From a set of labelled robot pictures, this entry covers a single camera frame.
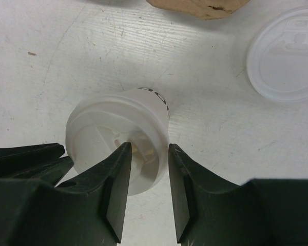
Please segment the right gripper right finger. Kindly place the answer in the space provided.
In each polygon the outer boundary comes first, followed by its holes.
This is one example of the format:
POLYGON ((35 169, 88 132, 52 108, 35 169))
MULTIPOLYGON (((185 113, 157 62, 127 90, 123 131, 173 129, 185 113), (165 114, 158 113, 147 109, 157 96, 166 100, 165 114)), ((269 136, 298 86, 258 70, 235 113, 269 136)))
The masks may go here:
POLYGON ((176 238, 181 245, 308 245, 308 179, 234 184, 169 146, 176 238))

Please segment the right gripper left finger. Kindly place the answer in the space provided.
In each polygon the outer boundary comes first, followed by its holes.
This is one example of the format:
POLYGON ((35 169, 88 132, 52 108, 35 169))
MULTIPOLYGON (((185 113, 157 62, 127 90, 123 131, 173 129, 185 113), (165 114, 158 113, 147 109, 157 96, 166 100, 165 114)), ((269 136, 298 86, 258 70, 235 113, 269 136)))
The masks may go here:
POLYGON ((126 142, 56 185, 0 178, 0 245, 121 243, 130 171, 131 144, 126 142))

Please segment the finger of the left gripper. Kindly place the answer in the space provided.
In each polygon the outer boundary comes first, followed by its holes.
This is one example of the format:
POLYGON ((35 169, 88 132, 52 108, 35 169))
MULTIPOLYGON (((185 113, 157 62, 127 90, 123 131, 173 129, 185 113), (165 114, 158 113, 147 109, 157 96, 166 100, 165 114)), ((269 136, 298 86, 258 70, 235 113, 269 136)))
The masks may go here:
POLYGON ((59 143, 0 148, 0 178, 41 179, 56 185, 73 167, 59 143))

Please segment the white paper cup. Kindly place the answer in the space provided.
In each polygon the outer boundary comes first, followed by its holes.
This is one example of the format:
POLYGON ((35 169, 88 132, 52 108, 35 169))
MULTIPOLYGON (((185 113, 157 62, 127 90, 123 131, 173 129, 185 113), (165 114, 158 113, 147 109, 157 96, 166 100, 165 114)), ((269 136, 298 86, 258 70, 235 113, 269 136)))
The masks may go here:
POLYGON ((165 98, 157 91, 147 87, 140 87, 121 93, 122 96, 139 103, 153 114, 162 124, 169 123, 169 106, 165 98))

